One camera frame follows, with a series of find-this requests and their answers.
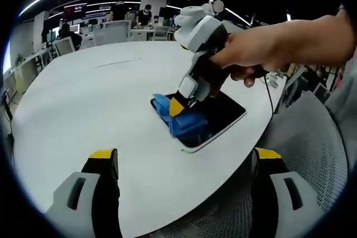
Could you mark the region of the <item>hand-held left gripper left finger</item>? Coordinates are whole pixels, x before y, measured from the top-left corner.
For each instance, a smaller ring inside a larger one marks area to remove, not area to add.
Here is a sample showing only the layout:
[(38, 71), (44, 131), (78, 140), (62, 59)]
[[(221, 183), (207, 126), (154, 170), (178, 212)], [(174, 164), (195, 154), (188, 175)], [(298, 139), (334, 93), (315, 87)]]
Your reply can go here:
[(46, 218), (64, 237), (120, 237), (118, 153), (92, 153), (54, 191)]

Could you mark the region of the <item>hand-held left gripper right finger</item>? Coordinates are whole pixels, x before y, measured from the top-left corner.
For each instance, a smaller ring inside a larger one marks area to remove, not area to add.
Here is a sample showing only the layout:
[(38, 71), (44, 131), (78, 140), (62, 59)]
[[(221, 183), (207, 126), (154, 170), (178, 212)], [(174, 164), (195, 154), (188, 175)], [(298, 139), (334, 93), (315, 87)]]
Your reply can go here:
[(277, 152), (255, 147), (254, 154), (250, 237), (304, 237), (324, 214), (317, 193)]

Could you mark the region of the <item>person's right hand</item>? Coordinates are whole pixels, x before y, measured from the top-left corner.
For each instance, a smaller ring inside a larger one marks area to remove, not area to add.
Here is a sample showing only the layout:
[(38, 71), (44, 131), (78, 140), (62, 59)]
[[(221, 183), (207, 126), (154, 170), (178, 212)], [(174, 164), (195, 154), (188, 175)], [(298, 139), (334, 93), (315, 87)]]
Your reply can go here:
[(257, 66), (276, 71), (286, 63), (278, 49), (277, 30), (274, 26), (260, 26), (228, 36), (225, 48), (211, 57), (221, 68), (230, 68), (230, 77), (244, 81), (248, 88), (255, 82)]

